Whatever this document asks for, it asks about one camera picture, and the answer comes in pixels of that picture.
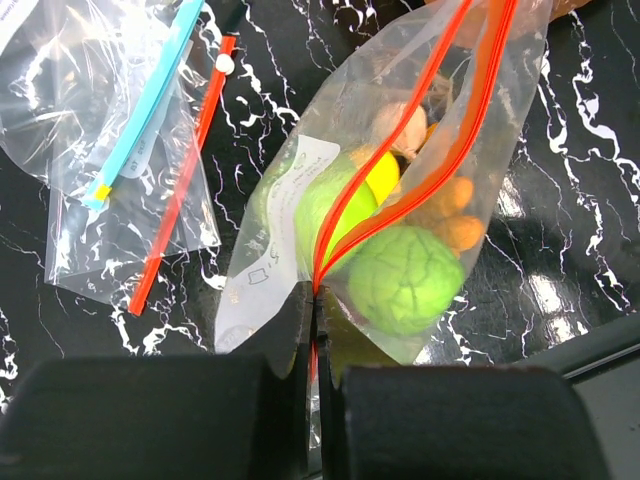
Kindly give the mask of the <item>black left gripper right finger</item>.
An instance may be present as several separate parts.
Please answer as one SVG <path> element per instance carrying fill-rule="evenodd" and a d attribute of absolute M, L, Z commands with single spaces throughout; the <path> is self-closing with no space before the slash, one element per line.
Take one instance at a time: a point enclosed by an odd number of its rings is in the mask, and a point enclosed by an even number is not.
<path fill-rule="evenodd" d="M 401 366 L 318 296 L 327 479 L 606 479 L 587 410 L 539 367 Z"/>

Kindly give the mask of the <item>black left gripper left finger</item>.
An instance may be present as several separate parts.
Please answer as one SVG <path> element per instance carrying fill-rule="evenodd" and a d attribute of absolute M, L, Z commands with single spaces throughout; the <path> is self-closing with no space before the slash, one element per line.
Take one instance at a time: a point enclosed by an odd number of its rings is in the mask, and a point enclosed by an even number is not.
<path fill-rule="evenodd" d="M 38 366 L 1 421 L 2 477 L 303 477 L 312 316 L 311 288 L 301 282 L 229 354 Z"/>

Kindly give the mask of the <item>light green lime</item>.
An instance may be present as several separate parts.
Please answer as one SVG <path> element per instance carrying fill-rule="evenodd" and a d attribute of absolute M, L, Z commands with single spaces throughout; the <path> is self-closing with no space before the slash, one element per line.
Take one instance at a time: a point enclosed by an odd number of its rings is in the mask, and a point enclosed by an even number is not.
<path fill-rule="evenodd" d="M 432 232 L 396 225 L 364 242 L 352 261 L 347 289 L 375 328 L 409 336 L 438 320 L 465 277 L 458 258 Z"/>

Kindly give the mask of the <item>orange ginger piece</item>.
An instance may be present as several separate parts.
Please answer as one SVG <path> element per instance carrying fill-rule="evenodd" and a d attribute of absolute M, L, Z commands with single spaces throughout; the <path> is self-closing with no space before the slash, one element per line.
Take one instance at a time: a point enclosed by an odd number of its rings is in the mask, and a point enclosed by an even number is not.
<path fill-rule="evenodd" d="M 440 190 L 406 217 L 406 223 L 430 230 L 456 257 L 471 250 L 485 233 L 482 220 L 465 214 L 474 193 L 472 180 L 453 176 Z"/>

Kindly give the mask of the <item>orange zipper clear bag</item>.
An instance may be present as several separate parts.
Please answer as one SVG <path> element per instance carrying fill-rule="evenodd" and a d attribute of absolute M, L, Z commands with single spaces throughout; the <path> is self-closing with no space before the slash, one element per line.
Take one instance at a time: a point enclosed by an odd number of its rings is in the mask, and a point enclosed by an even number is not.
<path fill-rule="evenodd" d="M 213 323 L 213 348 L 235 351 L 271 320 L 293 288 L 306 282 L 312 296 L 331 291 L 349 321 L 395 363 L 412 364 L 436 323 L 409 336 L 375 328 L 352 303 L 349 272 L 367 240 L 396 225 L 453 176 L 472 180 L 464 213 L 488 228 L 498 192 L 530 109 L 541 73 L 549 22 L 523 26 L 524 15 L 549 13 L 549 1 L 506 1 L 488 7 L 483 26 L 463 19 L 474 1 L 425 1 L 385 23 L 321 85 L 256 186 L 240 226 Z M 406 102 L 386 139 L 374 134 L 377 112 Z M 413 161 L 391 146 L 418 105 L 427 114 L 426 141 Z M 375 212 L 325 254 L 354 193 L 390 152 L 400 180 Z M 315 243 L 313 271 L 297 260 L 295 212 L 310 183 L 331 164 L 357 173 L 336 197 Z M 457 257 L 466 277 L 484 235 Z"/>

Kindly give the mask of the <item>green apple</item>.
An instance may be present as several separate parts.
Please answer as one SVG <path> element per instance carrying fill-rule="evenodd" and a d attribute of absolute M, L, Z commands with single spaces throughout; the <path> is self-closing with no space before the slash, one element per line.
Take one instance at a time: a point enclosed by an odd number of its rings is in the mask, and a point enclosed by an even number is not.
<path fill-rule="evenodd" d="M 334 200 L 356 173 L 357 170 L 353 166 L 331 164 L 310 183 L 298 203 L 294 217 L 298 247 L 297 260 L 304 261 L 310 271 L 313 271 L 315 243 L 319 229 Z M 336 225 L 324 262 L 327 262 L 336 243 L 356 225 L 369 218 L 377 207 L 371 189 L 366 183 L 361 184 Z"/>

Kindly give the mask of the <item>yellow bell pepper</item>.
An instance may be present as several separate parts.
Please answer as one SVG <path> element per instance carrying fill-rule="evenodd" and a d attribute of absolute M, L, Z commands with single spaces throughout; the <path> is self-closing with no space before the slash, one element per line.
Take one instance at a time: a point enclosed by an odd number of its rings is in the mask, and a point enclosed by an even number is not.
<path fill-rule="evenodd" d="M 389 197 L 399 180 L 399 164 L 390 152 L 381 157 L 365 179 L 378 205 L 381 205 Z"/>

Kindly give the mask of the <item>garlic bulb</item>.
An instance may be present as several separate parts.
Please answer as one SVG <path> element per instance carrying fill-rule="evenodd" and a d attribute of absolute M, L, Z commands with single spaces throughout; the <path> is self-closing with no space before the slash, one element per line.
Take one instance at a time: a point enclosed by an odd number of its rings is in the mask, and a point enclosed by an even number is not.
<path fill-rule="evenodd" d="M 392 102 L 382 107 L 376 114 L 373 129 L 374 134 L 386 139 L 399 122 L 406 102 Z M 391 146 L 391 151 L 413 161 L 422 145 L 426 141 L 428 120 L 422 105 L 418 105 L 407 125 Z"/>

